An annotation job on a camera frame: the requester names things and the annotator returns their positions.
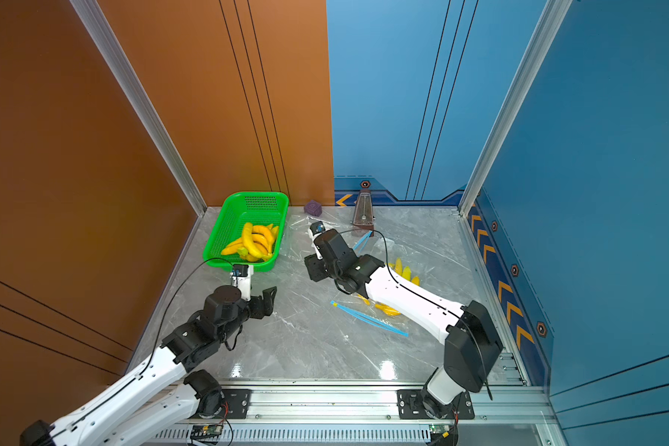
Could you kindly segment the green circuit board right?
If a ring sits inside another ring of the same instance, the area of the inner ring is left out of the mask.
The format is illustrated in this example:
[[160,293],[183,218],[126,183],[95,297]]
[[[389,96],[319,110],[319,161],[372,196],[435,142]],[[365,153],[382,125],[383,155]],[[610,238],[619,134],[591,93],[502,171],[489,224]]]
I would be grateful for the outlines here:
[[428,446],[457,446],[459,442],[459,428],[457,424],[430,425],[430,441]]

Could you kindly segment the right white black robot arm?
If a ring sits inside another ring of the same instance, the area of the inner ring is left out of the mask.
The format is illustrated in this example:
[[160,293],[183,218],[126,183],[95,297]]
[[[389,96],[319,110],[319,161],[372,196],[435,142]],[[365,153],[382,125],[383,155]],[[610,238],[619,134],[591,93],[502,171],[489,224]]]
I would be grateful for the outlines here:
[[488,388],[488,376],[504,344],[487,308],[439,297],[409,282],[386,262],[359,256],[335,229],[321,221],[308,229],[314,253],[305,258],[314,282],[334,281],[339,292],[360,295],[393,308],[444,347],[442,366],[427,379],[416,399],[432,418],[454,418],[466,393]]

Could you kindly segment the green circuit board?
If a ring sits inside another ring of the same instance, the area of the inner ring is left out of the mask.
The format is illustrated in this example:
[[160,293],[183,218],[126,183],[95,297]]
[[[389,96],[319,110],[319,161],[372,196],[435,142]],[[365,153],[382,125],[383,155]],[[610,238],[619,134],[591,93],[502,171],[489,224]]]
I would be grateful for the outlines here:
[[457,424],[430,425],[430,441],[428,446],[457,446],[459,442],[459,428]]
[[223,425],[193,425],[189,439],[191,442],[218,442],[222,433]]

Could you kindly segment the aluminium rail base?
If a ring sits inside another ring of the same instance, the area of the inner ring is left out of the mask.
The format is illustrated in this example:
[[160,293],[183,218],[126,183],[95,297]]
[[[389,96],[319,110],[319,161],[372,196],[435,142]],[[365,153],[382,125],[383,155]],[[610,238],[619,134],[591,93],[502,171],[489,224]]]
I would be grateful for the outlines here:
[[[279,436],[307,424],[337,425],[342,434],[347,434],[358,425],[386,423],[543,425],[555,420],[546,395],[538,387],[494,386],[490,393],[466,393],[454,418],[438,419],[427,416],[416,401],[423,388],[416,382],[237,380],[221,386],[225,413],[206,416],[207,423],[223,422],[233,427],[243,422],[259,429],[272,425]],[[160,432],[189,420],[202,419],[195,414]]]

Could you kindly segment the purple cube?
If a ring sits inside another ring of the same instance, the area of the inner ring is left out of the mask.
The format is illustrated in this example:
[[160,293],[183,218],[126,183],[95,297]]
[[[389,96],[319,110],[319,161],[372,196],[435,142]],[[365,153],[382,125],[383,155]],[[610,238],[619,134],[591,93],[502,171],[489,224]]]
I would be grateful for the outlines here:
[[312,217],[321,217],[321,214],[323,213],[323,206],[315,200],[310,200],[307,202],[303,206],[303,209],[306,214]]

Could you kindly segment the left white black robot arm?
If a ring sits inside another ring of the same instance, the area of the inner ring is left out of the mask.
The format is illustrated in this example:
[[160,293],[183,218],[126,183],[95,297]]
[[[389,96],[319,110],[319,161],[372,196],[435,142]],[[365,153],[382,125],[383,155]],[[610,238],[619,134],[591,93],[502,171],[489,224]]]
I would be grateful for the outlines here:
[[222,386],[200,365],[220,349],[233,350],[247,321],[271,316],[276,296],[271,287],[243,299],[238,287],[219,286],[145,362],[72,413],[32,423],[20,444],[139,445],[195,414],[222,416]]

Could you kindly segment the green plastic basket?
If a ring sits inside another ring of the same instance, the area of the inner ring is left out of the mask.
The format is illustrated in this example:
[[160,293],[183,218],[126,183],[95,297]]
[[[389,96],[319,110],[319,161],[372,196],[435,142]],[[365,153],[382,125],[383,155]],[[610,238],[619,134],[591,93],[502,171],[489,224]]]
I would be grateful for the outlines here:
[[236,263],[271,271],[279,256],[288,207],[289,198],[276,191],[230,196],[220,210],[203,260],[227,271]]

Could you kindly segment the yellow banana bunch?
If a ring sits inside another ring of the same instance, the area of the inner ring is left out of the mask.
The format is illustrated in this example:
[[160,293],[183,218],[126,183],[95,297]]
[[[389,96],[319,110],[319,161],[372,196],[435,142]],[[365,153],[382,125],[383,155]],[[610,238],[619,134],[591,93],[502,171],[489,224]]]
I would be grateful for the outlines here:
[[[411,268],[403,265],[403,262],[401,261],[400,258],[397,258],[394,264],[388,263],[388,267],[390,267],[390,269],[393,269],[405,281],[420,286],[420,278],[418,276],[413,276]],[[401,315],[401,312],[398,312],[397,310],[395,310],[395,308],[389,307],[376,301],[371,301],[370,299],[367,299],[360,294],[357,294],[357,297],[368,307],[378,308],[384,314],[386,314],[386,316],[395,317]]]
[[275,245],[279,237],[279,230],[280,228],[278,226],[273,226],[267,225],[253,225],[253,238],[256,242],[256,246],[259,249],[267,248],[269,252],[271,253],[271,257],[268,260],[265,259],[258,259],[258,258],[253,258],[248,254],[246,249],[243,247],[243,242],[242,242],[242,234],[241,237],[236,239],[235,241],[229,243],[226,247],[224,247],[220,254],[221,256],[239,256],[241,260],[244,260],[246,262],[250,263],[258,263],[258,262],[266,262],[272,259],[274,252],[275,252]]

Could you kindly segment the clear zip-top bag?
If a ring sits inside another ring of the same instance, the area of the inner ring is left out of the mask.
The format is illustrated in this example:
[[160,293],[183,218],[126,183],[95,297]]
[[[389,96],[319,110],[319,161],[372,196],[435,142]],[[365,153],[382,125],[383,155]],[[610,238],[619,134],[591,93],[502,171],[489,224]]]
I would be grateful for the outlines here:
[[337,213],[334,208],[325,209],[319,217],[308,214],[288,216],[279,262],[304,268],[304,257],[314,253],[310,226],[317,221],[321,221],[327,230],[337,230],[357,254],[362,254],[374,244],[375,234],[369,230],[356,229],[351,224],[351,219],[348,213]]
[[460,316],[458,310],[452,310],[452,303],[405,281],[383,260],[371,255],[357,256],[360,261],[355,272],[362,285],[353,295],[395,308],[442,344],[448,336],[447,328],[456,324]]

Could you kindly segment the green circuit board left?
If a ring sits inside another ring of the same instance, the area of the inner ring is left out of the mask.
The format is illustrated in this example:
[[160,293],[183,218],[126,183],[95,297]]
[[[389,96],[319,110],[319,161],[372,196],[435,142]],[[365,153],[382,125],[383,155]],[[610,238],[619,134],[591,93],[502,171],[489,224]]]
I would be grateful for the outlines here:
[[223,425],[193,425],[189,439],[191,442],[218,442],[222,433]]

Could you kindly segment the single yellow banana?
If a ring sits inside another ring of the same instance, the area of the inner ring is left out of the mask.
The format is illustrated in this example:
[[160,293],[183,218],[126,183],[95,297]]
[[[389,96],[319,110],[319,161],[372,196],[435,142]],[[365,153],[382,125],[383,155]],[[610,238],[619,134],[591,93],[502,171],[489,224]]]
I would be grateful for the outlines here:
[[253,225],[251,223],[246,223],[245,226],[243,226],[242,242],[243,247],[253,258],[268,260],[271,257],[271,253],[267,248],[259,249],[256,246],[256,242],[253,238]]

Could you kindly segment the brown wooden metronome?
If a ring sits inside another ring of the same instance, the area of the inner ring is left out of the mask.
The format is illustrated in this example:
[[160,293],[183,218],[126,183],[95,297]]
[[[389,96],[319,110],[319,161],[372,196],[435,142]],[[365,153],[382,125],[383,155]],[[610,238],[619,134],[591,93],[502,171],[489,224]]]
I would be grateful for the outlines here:
[[354,206],[352,225],[362,230],[375,228],[373,199],[369,189],[360,190]]

